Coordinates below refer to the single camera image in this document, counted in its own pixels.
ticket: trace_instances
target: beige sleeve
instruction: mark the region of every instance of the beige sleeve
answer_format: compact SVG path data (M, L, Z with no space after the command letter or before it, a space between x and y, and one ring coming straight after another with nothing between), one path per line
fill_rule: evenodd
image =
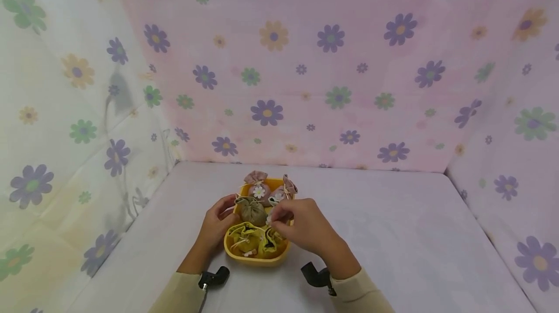
M367 272L345 279L330 277L332 288L338 296L330 296L338 313L394 313L382 292L371 281Z
M174 273L149 313L198 313L206 296L198 281L199 275Z

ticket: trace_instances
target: left hand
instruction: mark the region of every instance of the left hand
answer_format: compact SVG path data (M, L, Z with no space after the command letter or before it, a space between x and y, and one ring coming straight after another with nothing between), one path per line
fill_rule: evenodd
M221 247L225 232L240 221L233 214L235 198L235 194L223 197L206 212L198 238L177 272L199 275L206 270L211 257Z

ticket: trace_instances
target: hand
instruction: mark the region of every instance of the hand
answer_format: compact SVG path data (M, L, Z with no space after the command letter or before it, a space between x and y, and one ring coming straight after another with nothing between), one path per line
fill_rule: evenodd
M223 197L206 212L198 238L177 272L199 275L206 270L210 258L221 248L225 232L239 223L232 209L235 198L235 194Z
M285 221L293 218L293 225ZM313 199L283 199L274 208L271 226L298 247L319 255L334 279L348 279L361 265Z

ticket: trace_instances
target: yellow tray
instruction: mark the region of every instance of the yellow tray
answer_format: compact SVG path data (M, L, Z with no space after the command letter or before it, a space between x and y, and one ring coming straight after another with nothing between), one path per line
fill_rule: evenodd
M281 185L283 185L283 179L281 179L281 178L267 178L264 181L264 183L267 184L268 187L270 187L270 191L273 192L277 188L279 188ZM251 186L250 184L243 185L243 187L241 187L240 194L242 196L247 196L250 186ZM272 207L266 207L265 208L266 213L268 213L268 211L271 208ZM239 217L240 217L239 205L235 205L235 208L233 209L233 213L238 214ZM287 251L289 251L289 248L291 246L291 242L287 242L287 246L286 246L285 250L283 251L283 253L280 254L278 257L271 258L271 259L240 257L240 256L237 256L237 255L233 254L231 251L229 251L229 247L232 244L229 244L228 240L229 240L229 242L232 242L232 239L227 237L227 233L225 233L225 236L223 237L223 247L225 248L225 252L229 255L229 257L233 258L235 261L238 261L238 262L244 263L246 265L250 265L250 266L256 266L256 267L275 267L275 266L279 266L287 258Z

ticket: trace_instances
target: black clamp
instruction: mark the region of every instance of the black clamp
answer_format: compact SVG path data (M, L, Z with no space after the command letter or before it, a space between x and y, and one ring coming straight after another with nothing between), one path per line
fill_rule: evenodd
M337 296L334 288L332 288L332 283L330 281L330 270L324 268L320 272L316 271L315 266L312 262L307 263L301 268L303 276L305 277L307 283L313 287L328 287L328 294L330 296Z
M225 266L221 266L215 274L205 271L202 272L202 277L200 281L198 281L198 287L205 291L207 288L222 286L227 279L229 279L229 269Z

